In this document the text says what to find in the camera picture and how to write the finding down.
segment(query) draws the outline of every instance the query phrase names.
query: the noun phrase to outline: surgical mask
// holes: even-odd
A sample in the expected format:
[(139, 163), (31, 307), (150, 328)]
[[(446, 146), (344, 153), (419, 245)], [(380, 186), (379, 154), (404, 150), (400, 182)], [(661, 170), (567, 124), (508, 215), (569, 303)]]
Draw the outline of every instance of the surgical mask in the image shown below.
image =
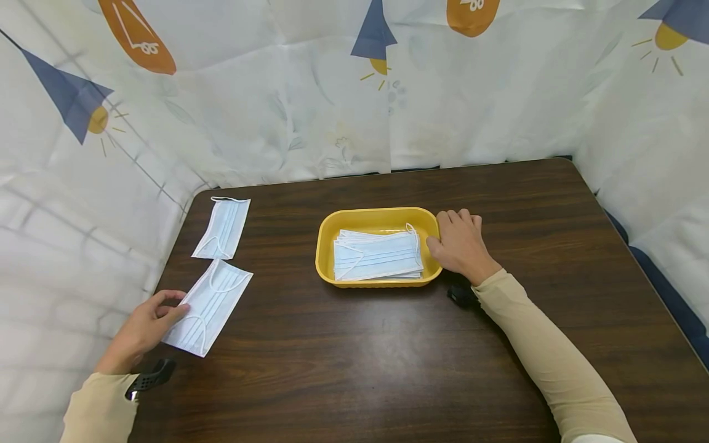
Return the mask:
[(334, 243), (335, 280), (420, 278), (418, 234), (408, 223), (406, 229), (390, 235), (340, 231)]
[(244, 230), (251, 200), (212, 197), (214, 207), (207, 231), (199, 240), (192, 257), (200, 259), (232, 259)]
[(204, 357), (219, 336), (253, 274), (214, 260), (182, 299), (189, 314), (165, 335), (163, 342)]

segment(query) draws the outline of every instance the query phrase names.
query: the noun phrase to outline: beige sleeve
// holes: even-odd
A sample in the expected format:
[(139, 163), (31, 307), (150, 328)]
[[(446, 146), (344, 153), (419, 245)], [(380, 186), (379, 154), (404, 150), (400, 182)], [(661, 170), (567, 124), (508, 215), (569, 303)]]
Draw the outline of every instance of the beige sleeve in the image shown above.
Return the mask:
[(623, 410), (591, 364), (504, 269), (473, 287), (552, 410), (562, 443), (587, 434), (637, 443)]
[(92, 374), (72, 394), (60, 443), (126, 443), (138, 404), (125, 398), (137, 374)]

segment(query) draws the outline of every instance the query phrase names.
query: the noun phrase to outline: right hand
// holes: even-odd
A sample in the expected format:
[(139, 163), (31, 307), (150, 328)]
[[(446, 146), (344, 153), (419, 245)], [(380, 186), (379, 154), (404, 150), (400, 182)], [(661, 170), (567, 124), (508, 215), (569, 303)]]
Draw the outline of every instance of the right hand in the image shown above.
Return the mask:
[(470, 215), (467, 209), (461, 209), (441, 211), (436, 218), (441, 238), (429, 237), (426, 245), (442, 267), (463, 274), (473, 286), (479, 286), (502, 269), (487, 252), (480, 215)]
[(138, 305), (108, 345), (94, 372), (129, 374), (143, 355), (156, 347), (189, 310), (187, 304), (172, 307), (162, 303), (169, 299), (182, 300), (185, 295), (182, 291), (163, 290)]

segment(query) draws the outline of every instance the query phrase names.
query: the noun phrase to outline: white curtain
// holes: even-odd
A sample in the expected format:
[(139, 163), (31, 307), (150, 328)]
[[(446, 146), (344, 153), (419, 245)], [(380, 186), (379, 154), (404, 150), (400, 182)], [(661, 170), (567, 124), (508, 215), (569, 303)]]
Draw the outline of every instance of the white curtain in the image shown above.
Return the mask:
[(5, 0), (0, 440), (56, 441), (213, 186), (571, 154), (709, 323), (708, 4)]

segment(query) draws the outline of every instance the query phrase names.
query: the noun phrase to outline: dark brown table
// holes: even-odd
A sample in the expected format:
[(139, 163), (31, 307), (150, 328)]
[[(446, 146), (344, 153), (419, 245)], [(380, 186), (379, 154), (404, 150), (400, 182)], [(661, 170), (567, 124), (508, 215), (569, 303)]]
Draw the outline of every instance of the dark brown table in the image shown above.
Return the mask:
[(205, 359), (161, 344), (172, 380), (132, 442), (555, 442), (547, 406), (480, 310), (422, 288), (338, 289), (314, 267), (340, 209), (469, 208), (492, 255), (596, 367), (642, 443), (706, 442), (709, 376), (571, 162), (547, 159), (207, 191), (158, 288), (188, 291), (211, 196), (251, 198), (229, 262), (254, 278)]

